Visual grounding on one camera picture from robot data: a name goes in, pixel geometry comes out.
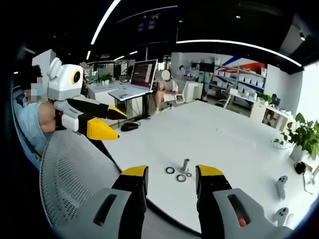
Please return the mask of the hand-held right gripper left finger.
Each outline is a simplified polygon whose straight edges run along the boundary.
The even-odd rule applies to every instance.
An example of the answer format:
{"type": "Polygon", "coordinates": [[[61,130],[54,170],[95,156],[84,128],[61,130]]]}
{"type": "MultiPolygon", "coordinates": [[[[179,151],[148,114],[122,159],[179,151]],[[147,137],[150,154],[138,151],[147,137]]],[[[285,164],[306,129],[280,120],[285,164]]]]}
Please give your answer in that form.
{"type": "Polygon", "coordinates": [[[94,194],[78,216],[57,227],[60,239],[140,239],[147,209],[149,168],[124,170],[111,188],[94,194]]]}

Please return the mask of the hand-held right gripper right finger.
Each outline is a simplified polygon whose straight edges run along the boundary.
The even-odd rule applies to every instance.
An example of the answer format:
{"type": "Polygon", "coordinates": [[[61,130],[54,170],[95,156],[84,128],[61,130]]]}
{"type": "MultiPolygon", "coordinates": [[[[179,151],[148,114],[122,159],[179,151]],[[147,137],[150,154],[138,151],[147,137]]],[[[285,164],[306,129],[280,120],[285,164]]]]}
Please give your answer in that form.
{"type": "Polygon", "coordinates": [[[215,167],[196,166],[197,212],[203,239],[287,239],[292,229],[274,225],[263,207],[232,188],[215,167]]]}

